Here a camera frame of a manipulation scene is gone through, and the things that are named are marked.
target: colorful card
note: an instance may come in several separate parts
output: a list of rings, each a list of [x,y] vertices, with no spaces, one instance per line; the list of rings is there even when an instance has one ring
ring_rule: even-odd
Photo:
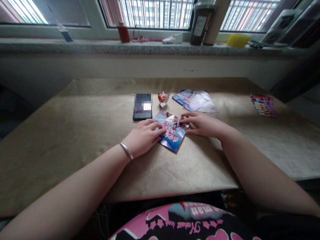
[[[178,93],[172,98],[189,111],[196,111],[209,102],[209,100],[203,98],[201,95],[191,91],[190,89]]]
[[[182,139],[189,128],[189,124],[179,123],[181,119],[182,118],[178,118],[163,109],[153,118],[155,122],[160,123],[162,127],[167,130],[166,133],[161,136],[159,143],[175,152],[178,151]]]
[[[216,108],[216,106],[214,105],[213,101],[211,100],[211,97],[209,95],[209,93],[206,90],[203,91],[194,91],[195,93],[201,95],[204,99],[207,99],[208,102],[203,105],[202,108],[199,108],[197,111],[199,112],[203,112],[203,113],[218,113],[218,109]]]
[[[251,93],[250,96],[254,108],[259,112],[260,115],[276,117],[273,106],[273,98],[256,93]]]

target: origami crane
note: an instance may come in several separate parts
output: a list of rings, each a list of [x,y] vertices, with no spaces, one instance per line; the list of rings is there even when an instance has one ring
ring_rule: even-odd
[[[167,105],[167,101],[169,100],[170,93],[165,94],[164,91],[160,94],[158,93],[158,99],[160,101],[160,106],[163,108]]]

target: window sill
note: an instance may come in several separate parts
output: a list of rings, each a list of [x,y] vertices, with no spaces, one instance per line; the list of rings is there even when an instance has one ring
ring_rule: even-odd
[[[147,54],[147,55],[204,55],[204,56],[279,56],[297,57],[307,49],[264,48],[253,49],[214,46],[192,46],[190,43],[163,44],[162,42],[121,43],[112,40],[75,40],[67,43],[62,39],[0,38],[0,53],[98,53],[98,54]]]

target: yellow sponge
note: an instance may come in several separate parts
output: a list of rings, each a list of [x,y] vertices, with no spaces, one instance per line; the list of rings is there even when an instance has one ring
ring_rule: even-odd
[[[244,47],[251,37],[252,35],[248,34],[231,34],[227,45],[232,47]]]

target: silver bangle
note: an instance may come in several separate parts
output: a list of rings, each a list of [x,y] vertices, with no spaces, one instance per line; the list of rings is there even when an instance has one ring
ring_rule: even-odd
[[[133,156],[132,156],[131,152],[129,151],[129,149],[126,147],[126,145],[124,145],[123,143],[120,143],[120,146],[127,152],[130,159],[133,160]]]

